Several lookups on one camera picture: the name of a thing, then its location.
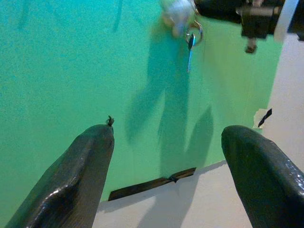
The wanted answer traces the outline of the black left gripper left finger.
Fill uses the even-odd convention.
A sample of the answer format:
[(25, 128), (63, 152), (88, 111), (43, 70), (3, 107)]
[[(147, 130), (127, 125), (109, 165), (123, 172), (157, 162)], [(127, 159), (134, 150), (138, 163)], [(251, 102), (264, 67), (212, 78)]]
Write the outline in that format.
[(114, 151), (114, 118), (89, 127), (44, 172), (7, 228), (90, 228)]

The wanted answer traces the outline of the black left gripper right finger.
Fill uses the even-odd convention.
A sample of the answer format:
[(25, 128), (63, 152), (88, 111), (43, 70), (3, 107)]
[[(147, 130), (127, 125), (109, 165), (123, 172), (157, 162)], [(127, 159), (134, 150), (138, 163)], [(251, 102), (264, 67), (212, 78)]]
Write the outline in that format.
[(254, 228), (304, 226), (304, 173), (271, 140), (241, 126), (226, 127), (222, 150)]

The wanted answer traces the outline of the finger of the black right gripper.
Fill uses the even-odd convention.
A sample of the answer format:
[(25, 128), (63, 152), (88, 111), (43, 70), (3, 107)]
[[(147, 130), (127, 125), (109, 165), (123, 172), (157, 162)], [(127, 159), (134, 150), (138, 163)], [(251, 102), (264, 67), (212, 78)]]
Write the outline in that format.
[(241, 17), (236, 13), (236, 8), (242, 7), (241, 0), (195, 0), (194, 4), (203, 17), (241, 23)]

